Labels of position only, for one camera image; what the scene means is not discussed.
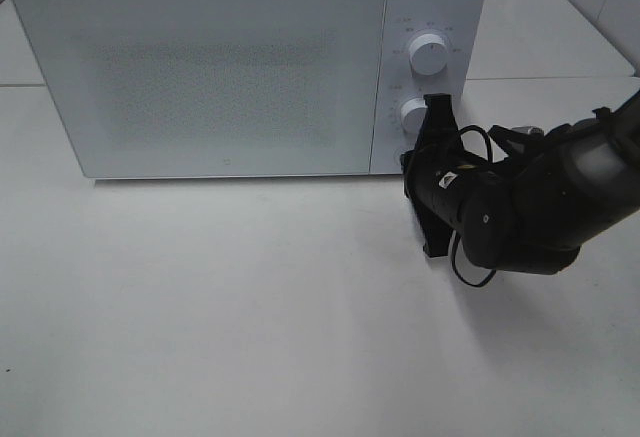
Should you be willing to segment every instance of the white knob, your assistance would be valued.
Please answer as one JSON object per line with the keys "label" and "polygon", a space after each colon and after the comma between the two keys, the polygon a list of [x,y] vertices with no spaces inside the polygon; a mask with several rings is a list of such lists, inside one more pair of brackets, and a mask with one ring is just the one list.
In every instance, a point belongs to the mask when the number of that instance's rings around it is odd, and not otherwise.
{"label": "white knob", "polygon": [[449,44],[438,34],[419,35],[409,44],[409,59],[418,74],[437,74],[449,60]]}
{"label": "white knob", "polygon": [[408,134],[419,134],[424,116],[427,112],[427,104],[424,99],[411,99],[400,107],[400,123]]}

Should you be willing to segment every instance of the black robotic arm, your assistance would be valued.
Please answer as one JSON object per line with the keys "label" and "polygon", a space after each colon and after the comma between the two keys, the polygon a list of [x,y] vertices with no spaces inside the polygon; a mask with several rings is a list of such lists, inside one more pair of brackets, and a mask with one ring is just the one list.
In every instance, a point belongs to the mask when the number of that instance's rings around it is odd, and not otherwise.
{"label": "black robotic arm", "polygon": [[[461,241],[470,262],[496,270],[554,274],[581,245],[640,208],[640,92],[620,109],[539,129],[458,129],[446,94],[426,95],[414,150],[402,156],[405,194],[425,235],[429,257],[452,263]],[[465,150],[478,132],[487,158]],[[490,138],[507,154],[493,162]]]}

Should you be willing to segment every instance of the cable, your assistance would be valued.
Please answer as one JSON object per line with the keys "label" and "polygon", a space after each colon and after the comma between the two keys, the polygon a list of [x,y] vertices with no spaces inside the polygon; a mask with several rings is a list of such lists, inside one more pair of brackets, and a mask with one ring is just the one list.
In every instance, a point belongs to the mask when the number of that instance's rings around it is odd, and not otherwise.
{"label": "cable", "polygon": [[487,163],[488,164],[492,164],[493,163],[493,148],[491,147],[491,137],[489,137],[489,134],[488,134],[488,132],[486,130],[484,130],[482,127],[480,127],[478,125],[467,125],[466,127],[463,127],[462,129],[458,130],[455,134],[450,136],[445,141],[443,146],[440,148],[440,156],[441,157],[445,157],[449,153],[449,149],[455,143],[456,139],[459,139],[460,137],[462,137],[467,132],[477,132],[478,134],[480,134],[480,136],[484,140],[484,145],[485,145],[485,147],[487,149]]}
{"label": "cable", "polygon": [[478,282],[477,284],[473,284],[471,282],[469,282],[467,279],[465,279],[464,277],[462,277],[462,275],[460,274],[460,271],[458,271],[458,266],[456,265],[456,255],[458,255],[458,246],[460,245],[460,234],[458,232],[455,233],[455,236],[453,238],[453,245],[451,247],[451,267],[453,268],[453,271],[456,274],[456,277],[458,277],[458,279],[460,279],[460,282],[462,282],[463,284],[468,285],[469,287],[475,287],[476,289],[480,288],[480,287],[484,287],[485,285],[487,285],[489,282],[491,282],[491,280],[495,277],[496,275],[496,270],[492,270],[491,272],[489,272],[489,275],[487,275],[483,280],[481,280],[480,282]]}
{"label": "cable", "polygon": [[[442,150],[440,154],[441,157],[445,157],[449,153],[449,149],[451,148],[453,143],[456,141],[456,139],[459,139],[460,137],[462,137],[462,135],[466,134],[467,132],[477,132],[482,136],[482,139],[484,140],[484,145],[487,149],[487,165],[491,165],[493,163],[493,148],[491,147],[491,137],[489,137],[489,133],[486,130],[484,130],[482,127],[479,127],[477,125],[468,125],[466,127],[463,127],[462,129],[458,130],[458,132],[456,132],[455,135],[452,135],[451,137],[449,137],[449,139],[442,146]],[[476,167],[473,170],[476,170],[476,171],[480,169],[484,170],[484,168],[482,167]],[[453,245],[451,247],[451,254],[450,254],[451,268],[453,269],[453,272],[456,274],[456,277],[458,277],[460,282],[468,285],[469,287],[475,287],[475,288],[484,287],[489,282],[491,282],[491,280],[495,277],[497,271],[492,270],[491,272],[489,272],[489,275],[487,275],[482,281],[480,281],[477,284],[473,284],[469,282],[467,279],[465,279],[464,277],[462,277],[462,274],[460,274],[460,271],[458,270],[458,266],[456,264],[456,256],[458,255],[458,247],[460,245],[460,240],[461,240],[460,234],[456,232],[453,238]]]}

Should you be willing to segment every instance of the white microwave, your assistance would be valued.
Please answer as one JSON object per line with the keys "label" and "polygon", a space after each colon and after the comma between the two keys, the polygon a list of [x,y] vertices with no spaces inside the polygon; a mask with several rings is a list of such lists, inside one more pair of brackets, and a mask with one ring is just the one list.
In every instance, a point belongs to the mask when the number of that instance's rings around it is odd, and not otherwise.
{"label": "white microwave", "polygon": [[84,175],[393,174],[483,0],[13,0]]}

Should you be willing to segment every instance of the microwave control panel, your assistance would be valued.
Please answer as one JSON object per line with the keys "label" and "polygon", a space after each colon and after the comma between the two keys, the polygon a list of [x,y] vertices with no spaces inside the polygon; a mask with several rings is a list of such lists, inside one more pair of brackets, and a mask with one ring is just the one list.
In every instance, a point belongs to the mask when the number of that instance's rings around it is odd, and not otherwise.
{"label": "microwave control panel", "polygon": [[413,148],[425,94],[462,96],[483,0],[387,0],[371,155],[372,174],[396,174]]}

